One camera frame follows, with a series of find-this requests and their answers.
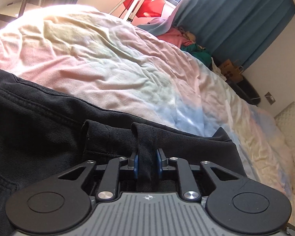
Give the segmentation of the black pants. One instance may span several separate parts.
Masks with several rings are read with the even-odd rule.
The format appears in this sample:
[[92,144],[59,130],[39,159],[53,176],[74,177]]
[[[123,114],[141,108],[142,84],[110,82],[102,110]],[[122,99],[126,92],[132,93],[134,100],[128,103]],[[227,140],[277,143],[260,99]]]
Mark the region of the black pants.
[[193,165],[208,160],[245,174],[222,128],[196,136],[96,107],[0,69],[0,235],[12,233],[5,214],[12,193],[87,160],[106,164],[137,151],[138,188],[153,190],[157,149]]

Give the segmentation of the black bin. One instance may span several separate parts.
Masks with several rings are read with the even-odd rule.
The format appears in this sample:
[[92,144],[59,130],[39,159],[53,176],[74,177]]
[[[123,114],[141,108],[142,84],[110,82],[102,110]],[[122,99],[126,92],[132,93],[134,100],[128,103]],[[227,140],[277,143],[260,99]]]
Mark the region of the black bin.
[[228,79],[226,82],[236,92],[236,94],[248,104],[256,106],[260,104],[260,95],[245,77],[243,77],[243,80],[238,83],[235,83],[230,79]]

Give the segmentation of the brown paper bag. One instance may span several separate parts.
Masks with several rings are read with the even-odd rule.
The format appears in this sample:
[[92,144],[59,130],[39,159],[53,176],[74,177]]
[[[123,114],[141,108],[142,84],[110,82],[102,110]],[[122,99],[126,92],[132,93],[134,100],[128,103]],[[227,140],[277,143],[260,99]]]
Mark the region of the brown paper bag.
[[219,65],[221,73],[226,77],[226,79],[231,80],[235,83],[239,83],[243,80],[243,66],[238,65],[239,60],[232,62],[230,59],[224,61]]

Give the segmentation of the green clothing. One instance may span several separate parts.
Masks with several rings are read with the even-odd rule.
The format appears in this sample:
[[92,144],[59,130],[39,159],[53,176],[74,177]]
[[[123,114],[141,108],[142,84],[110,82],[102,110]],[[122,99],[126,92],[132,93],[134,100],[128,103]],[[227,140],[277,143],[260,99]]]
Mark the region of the green clothing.
[[209,68],[211,66],[211,54],[205,48],[201,48],[198,44],[191,44],[188,46],[182,45],[181,50],[197,58],[206,67]]

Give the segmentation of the pastel tie-dye bed sheet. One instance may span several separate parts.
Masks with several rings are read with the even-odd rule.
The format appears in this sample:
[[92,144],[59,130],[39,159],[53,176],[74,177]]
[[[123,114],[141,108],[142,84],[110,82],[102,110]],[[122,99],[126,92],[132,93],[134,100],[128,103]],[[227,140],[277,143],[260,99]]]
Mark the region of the pastel tie-dye bed sheet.
[[223,127],[250,178],[292,204],[292,152],[266,111],[202,62],[87,5],[26,12],[0,30],[0,69],[104,109],[200,136]]

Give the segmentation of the pink clothing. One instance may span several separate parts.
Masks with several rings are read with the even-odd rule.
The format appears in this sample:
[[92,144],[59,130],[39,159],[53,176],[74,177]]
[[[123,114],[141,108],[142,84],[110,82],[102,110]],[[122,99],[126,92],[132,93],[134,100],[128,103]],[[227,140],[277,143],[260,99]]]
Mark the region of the pink clothing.
[[195,44],[195,36],[182,28],[171,27],[166,33],[157,36],[157,38],[178,48]]

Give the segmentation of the red garment on rack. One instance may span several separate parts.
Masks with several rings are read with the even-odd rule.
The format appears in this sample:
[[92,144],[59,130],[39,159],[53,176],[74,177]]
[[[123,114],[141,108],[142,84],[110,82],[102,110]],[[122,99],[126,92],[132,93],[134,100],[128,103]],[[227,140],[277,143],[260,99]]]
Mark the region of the red garment on rack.
[[[130,4],[134,0],[125,0],[123,5],[128,10],[130,8]],[[165,6],[165,0],[145,0],[141,7],[137,11],[137,18],[157,18],[161,17],[163,7]]]

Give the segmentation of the teal curtain right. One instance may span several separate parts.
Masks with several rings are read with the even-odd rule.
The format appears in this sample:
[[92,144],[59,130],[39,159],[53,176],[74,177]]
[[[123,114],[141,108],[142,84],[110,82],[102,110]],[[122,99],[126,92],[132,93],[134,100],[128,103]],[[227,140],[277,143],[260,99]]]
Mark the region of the teal curtain right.
[[294,15],[293,0],[182,0],[172,24],[193,33],[220,62],[247,69]]

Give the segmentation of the wall power outlet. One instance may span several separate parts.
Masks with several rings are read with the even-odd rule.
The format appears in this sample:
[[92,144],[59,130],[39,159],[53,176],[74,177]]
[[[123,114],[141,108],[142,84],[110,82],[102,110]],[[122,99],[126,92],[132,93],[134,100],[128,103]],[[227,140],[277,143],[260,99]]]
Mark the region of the wall power outlet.
[[270,105],[273,105],[276,100],[275,98],[273,97],[273,95],[270,93],[270,92],[267,92],[264,97],[266,98],[266,100],[269,102]]

